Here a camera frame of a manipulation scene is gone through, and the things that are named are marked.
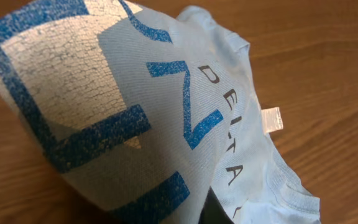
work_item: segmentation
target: shirt tag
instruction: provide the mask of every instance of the shirt tag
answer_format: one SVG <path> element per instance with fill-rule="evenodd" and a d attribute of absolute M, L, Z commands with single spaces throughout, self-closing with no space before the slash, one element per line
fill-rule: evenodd
<path fill-rule="evenodd" d="M 284 125 L 281 119 L 280 108 L 275 107 L 262 110 L 262 124 L 265 134 L 283 129 Z"/>

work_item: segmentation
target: light blue t-shirt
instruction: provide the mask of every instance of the light blue t-shirt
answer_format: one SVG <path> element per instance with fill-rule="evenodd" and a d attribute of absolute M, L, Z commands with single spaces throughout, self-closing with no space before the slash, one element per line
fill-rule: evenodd
<path fill-rule="evenodd" d="M 0 95 L 79 193 L 128 223 L 320 223 L 265 134 L 249 43 L 190 6 L 39 0 L 0 20 Z"/>

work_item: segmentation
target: t-shirt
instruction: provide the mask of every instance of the t-shirt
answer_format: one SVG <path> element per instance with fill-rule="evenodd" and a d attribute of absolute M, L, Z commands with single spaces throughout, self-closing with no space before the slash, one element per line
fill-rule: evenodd
<path fill-rule="evenodd" d="M 249 43 L 196 6 L 38 0 L 0 20 L 0 95 L 79 193 L 127 223 L 320 223 L 264 128 Z"/>

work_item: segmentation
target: wooden table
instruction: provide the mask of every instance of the wooden table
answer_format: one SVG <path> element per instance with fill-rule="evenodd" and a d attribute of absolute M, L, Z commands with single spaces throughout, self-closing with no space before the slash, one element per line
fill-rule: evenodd
<path fill-rule="evenodd" d="M 0 17 L 26 0 L 0 0 Z M 358 223 L 358 0 L 137 0 L 175 17 L 189 4 L 251 42 L 275 144 L 321 198 L 323 223 Z M 0 99 L 0 223 L 106 223 L 55 172 Z"/>

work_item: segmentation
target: screen print graphic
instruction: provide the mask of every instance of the screen print graphic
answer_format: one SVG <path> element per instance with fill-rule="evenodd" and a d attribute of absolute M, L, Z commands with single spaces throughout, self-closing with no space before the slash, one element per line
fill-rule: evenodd
<path fill-rule="evenodd" d="M 120 87 L 120 92 L 124 101 L 127 105 L 142 105 L 147 115 L 148 111 L 155 111 L 159 106 L 158 102 L 156 102 L 158 100 L 153 100 L 153 97 L 148 95 L 148 91 L 143 90 L 143 88 L 153 88 L 160 78 L 165 79 L 167 83 L 169 83 L 169 79 L 171 78 L 174 78 L 176 81 L 181 79 L 183 84 L 183 89 L 181 91 L 183 102 L 179 107 L 175 108 L 177 110 L 183 110 L 183 127 L 180 128 L 181 134 L 174 131 L 172 131 L 172 134 L 184 138 L 189 150 L 197 150 L 197 146 L 203 138 L 223 120 L 223 115 L 219 110 L 214 110 L 212 113 L 207 114 L 201 119 L 200 122 L 196 123 L 194 128 L 191 127 L 191 73 L 187 62 L 185 60 L 169 60 L 167 58 L 160 58 L 159 56 L 153 57 L 150 55 L 142 57 L 141 55 L 137 55 L 149 54 L 150 52 L 144 52 L 147 51 L 145 50 L 147 48 L 149 48 L 150 51 L 153 51 L 153 49 L 155 51 L 158 51 L 159 49 L 167 49 L 166 47 L 169 49 L 170 47 L 172 48 L 175 43 L 167 30 L 156 29 L 145 25 L 140 18 L 132 13 L 130 7 L 124 1 L 120 0 L 119 2 L 127 13 L 128 20 L 132 27 L 127 26 L 128 22 L 122 24 L 122 26 L 116 24 L 111 28 L 114 29 L 113 31 L 110 30 L 102 33 L 99 36 L 99 41 L 100 46 L 109 61 L 114 78 Z M 121 39 L 125 38 L 122 36 L 130 36 L 131 42 L 128 42 L 127 40 L 120 42 Z M 150 40 L 152 40 L 152 44 L 154 44 L 153 47 L 140 47 L 143 42 L 150 43 Z M 141 61 L 139 60 L 139 57 L 145 58 L 145 60 Z M 208 70 L 214 74 L 212 78 L 208 78 L 210 82 L 219 82 L 219 77 L 209 66 L 199 65 L 198 69 L 201 72 Z M 169 90 L 167 91 L 164 87 L 154 87 L 155 91 L 153 91 L 153 94 L 171 94 L 169 93 Z M 143 95 L 148 95 L 148 98 L 142 98 Z M 150 126 L 152 129 L 158 128 L 153 124 Z M 111 211 L 111 213 L 128 223 L 158 223 L 168 217 L 182 202 L 185 201 L 189 194 L 190 191 L 188 190 L 185 181 L 180 173 L 176 171 L 171 177 L 138 198 L 136 201 L 115 209 Z"/>
<path fill-rule="evenodd" d="M 128 5 L 119 1 L 128 15 L 135 30 L 146 38 L 164 44 L 174 44 L 166 30 L 146 26 L 133 15 Z M 0 20 L 0 45 L 16 34 L 33 27 L 58 21 L 60 19 L 87 16 L 88 9 L 82 0 L 40 0 L 13 12 Z M 183 138 L 191 150 L 196 150 L 201 140 L 223 120 L 219 110 L 215 110 L 203 118 L 193 129 L 191 128 L 191 74 L 184 60 L 170 62 L 145 62 L 148 73 L 152 78 L 175 76 L 184 73 L 183 84 Z M 30 129 L 35 134 L 44 149 L 45 157 L 61 173 L 65 174 L 76 167 L 99 157 L 114 146 L 128 139 L 139 136 L 153 127 L 143 109 L 138 104 L 131 104 L 124 111 L 113 114 L 98 121 L 67 138 L 57 139 L 41 110 L 12 66 L 10 58 L 0 47 L 0 76 L 12 99 L 20 109 Z M 216 76 L 212 82 L 218 82 Z M 136 201 L 117 208 L 111 213 L 129 223 L 158 223 L 171 214 L 189 196 L 190 191 L 179 172 L 174 172 L 169 178 L 149 190 Z"/>

